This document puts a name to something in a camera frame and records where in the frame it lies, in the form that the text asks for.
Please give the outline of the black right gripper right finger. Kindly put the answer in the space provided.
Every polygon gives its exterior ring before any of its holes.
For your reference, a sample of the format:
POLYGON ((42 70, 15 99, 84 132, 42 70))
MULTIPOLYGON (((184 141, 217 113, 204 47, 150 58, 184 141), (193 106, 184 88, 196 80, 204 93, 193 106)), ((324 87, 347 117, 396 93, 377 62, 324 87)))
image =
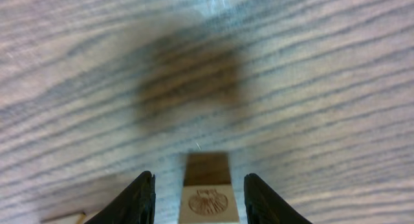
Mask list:
POLYGON ((244 178, 248 224, 311 224, 257 174, 244 178))

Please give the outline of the wooden cube ice cream drawing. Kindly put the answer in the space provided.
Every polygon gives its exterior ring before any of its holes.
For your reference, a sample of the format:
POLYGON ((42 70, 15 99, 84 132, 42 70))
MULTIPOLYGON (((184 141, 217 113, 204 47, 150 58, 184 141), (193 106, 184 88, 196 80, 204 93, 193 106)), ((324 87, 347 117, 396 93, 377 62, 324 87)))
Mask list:
POLYGON ((240 224, 232 185, 184 186, 179 224, 240 224))

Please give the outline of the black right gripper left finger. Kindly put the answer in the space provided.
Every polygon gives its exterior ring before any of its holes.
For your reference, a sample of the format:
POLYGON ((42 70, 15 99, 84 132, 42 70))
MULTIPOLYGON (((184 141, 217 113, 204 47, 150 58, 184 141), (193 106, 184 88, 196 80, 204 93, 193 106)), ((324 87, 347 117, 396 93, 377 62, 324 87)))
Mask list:
POLYGON ((155 200, 155 176, 144 171, 85 224, 154 224, 155 200))

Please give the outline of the green number seven cube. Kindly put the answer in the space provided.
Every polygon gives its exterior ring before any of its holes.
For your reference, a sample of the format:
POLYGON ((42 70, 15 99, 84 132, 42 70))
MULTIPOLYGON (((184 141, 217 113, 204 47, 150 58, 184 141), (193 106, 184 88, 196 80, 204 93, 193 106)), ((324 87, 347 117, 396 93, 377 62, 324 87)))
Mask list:
POLYGON ((83 224, 85 213, 70 214, 42 221, 41 224, 83 224))

